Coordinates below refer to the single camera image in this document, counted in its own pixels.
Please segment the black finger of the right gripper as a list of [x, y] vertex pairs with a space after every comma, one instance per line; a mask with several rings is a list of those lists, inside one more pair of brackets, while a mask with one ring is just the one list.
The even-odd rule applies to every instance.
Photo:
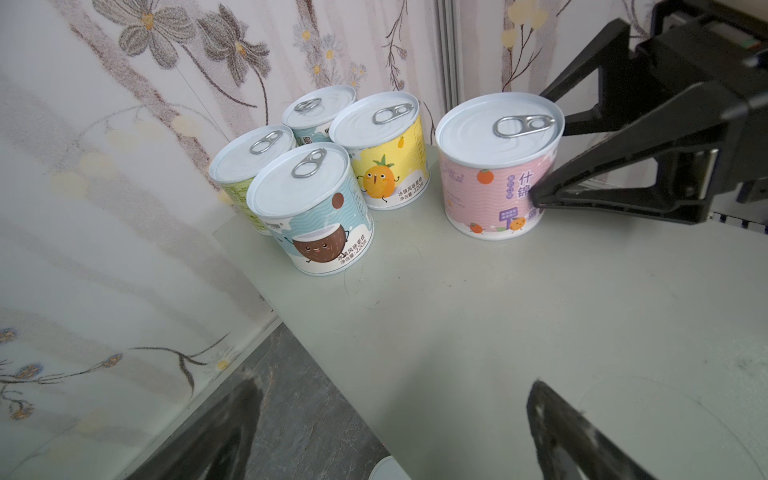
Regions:
[[[599, 210], [681, 224], [708, 216], [722, 191], [728, 154], [728, 90], [699, 83], [615, 132], [537, 183], [532, 203], [544, 209]], [[654, 183], [637, 188], [570, 189], [646, 160]]]
[[555, 102], [592, 73], [598, 75], [598, 100], [589, 110], [565, 117], [564, 134], [611, 132], [631, 121], [636, 112], [632, 79], [636, 72], [629, 50], [630, 25], [609, 22], [547, 86], [541, 96]]

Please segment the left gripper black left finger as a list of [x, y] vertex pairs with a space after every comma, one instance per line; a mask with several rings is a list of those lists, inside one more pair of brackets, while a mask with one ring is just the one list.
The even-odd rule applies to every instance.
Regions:
[[237, 385], [131, 479], [243, 479], [263, 393], [253, 380]]

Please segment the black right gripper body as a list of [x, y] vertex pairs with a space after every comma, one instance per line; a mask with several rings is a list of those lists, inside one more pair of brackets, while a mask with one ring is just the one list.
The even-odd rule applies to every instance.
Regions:
[[666, 221], [697, 224], [716, 196], [767, 198], [767, 5], [763, 1], [661, 1], [638, 52], [667, 101], [656, 157]]

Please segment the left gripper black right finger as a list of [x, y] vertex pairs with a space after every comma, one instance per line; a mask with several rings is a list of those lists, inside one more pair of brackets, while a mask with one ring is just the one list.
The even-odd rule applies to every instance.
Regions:
[[532, 384], [526, 410], [545, 479], [653, 477], [547, 383]]

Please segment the pink can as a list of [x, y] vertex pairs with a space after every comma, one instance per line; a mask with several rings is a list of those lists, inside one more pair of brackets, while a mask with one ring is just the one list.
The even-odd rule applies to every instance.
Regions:
[[535, 228], [543, 210], [531, 191], [553, 170], [564, 127], [554, 102], [529, 93], [487, 94], [451, 109], [436, 131], [451, 225], [485, 241]]

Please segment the yellow label can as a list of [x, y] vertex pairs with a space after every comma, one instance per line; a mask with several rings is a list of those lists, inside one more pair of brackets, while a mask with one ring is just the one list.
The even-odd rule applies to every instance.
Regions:
[[370, 209], [402, 208], [428, 187], [426, 144], [415, 96], [391, 91], [363, 98], [337, 115], [329, 135], [349, 153], [353, 175]]

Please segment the green label can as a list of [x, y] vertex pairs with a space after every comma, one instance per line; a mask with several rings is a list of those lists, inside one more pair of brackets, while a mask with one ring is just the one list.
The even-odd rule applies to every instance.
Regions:
[[231, 141], [209, 165], [209, 176], [262, 235], [269, 236], [270, 232], [247, 206], [248, 188], [264, 168], [295, 147], [296, 140], [291, 129], [264, 126]]

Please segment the teal brown label can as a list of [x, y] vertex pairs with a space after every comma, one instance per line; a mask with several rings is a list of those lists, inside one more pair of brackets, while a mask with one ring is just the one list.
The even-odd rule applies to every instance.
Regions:
[[298, 146], [330, 142], [329, 130], [337, 115], [357, 99], [348, 85], [334, 85], [310, 92], [295, 100], [282, 115]]

